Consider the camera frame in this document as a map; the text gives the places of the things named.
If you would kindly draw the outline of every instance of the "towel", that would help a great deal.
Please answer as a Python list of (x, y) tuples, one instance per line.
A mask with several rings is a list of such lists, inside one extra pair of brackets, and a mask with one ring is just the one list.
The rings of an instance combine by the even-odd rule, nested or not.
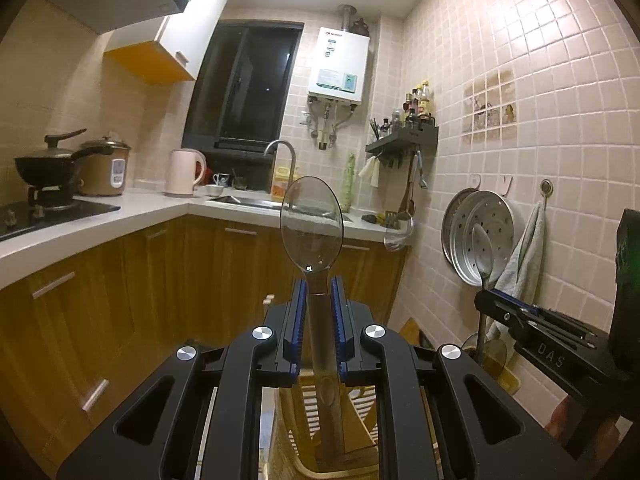
[(372, 156), (360, 170), (358, 174), (360, 178), (369, 181), (372, 187), (378, 187), (378, 179), (380, 177), (380, 161), (376, 156)]
[[(540, 278), (545, 238), (545, 207), (542, 202), (533, 206), (527, 227), (518, 242), (507, 266), (495, 283), (495, 288), (524, 303), (533, 303)], [(507, 347), (507, 363), (513, 357), (515, 343), (508, 329), (494, 321), (487, 332), (489, 339), (500, 338)]]

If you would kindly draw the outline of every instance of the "electric kettle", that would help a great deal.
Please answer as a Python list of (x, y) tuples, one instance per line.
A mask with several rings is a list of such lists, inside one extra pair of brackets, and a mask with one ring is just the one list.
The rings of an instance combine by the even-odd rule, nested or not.
[[(196, 163), (200, 163), (200, 174), (196, 174)], [(207, 171), (207, 160), (198, 150), (183, 148), (173, 150), (169, 158), (169, 171), (164, 194), (177, 198), (193, 196), (193, 186), (199, 184)]]

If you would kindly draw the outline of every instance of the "pot lid handle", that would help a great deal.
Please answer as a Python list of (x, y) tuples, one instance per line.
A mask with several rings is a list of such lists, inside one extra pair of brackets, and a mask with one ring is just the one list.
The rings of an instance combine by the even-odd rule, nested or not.
[(70, 139), (71, 137), (75, 137), (76, 135), (84, 134), (86, 128), (82, 130), (76, 130), (74, 132), (62, 135), (48, 135), (44, 137), (44, 141), (47, 143), (48, 148), (57, 148), (60, 140)]

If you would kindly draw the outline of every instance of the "pan handle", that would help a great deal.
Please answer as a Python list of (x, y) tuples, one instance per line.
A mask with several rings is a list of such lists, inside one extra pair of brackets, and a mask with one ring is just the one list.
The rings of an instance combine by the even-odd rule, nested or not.
[(73, 152), (71, 154), (71, 160), (76, 161), (79, 158), (89, 155), (111, 155), (111, 153), (113, 153), (113, 146), (91, 146), (90, 148)]
[(57, 148), (60, 140), (70, 139), (71, 137), (75, 137), (76, 135), (84, 134), (86, 128), (82, 130), (76, 130), (74, 132), (62, 135), (48, 135), (44, 137), (44, 141), (47, 143), (48, 148)]

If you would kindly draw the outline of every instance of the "gray towel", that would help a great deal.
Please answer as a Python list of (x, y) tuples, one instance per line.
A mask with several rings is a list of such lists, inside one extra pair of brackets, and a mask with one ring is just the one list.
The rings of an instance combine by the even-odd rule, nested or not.
[[(545, 207), (542, 202), (538, 202), (533, 206), (522, 238), (498, 278), (495, 288), (525, 303), (533, 302), (540, 278), (544, 238)], [(506, 362), (509, 363), (514, 353), (514, 340), (509, 335), (507, 327), (494, 321), (488, 330), (487, 337), (489, 339), (500, 337), (504, 341), (507, 346)]]

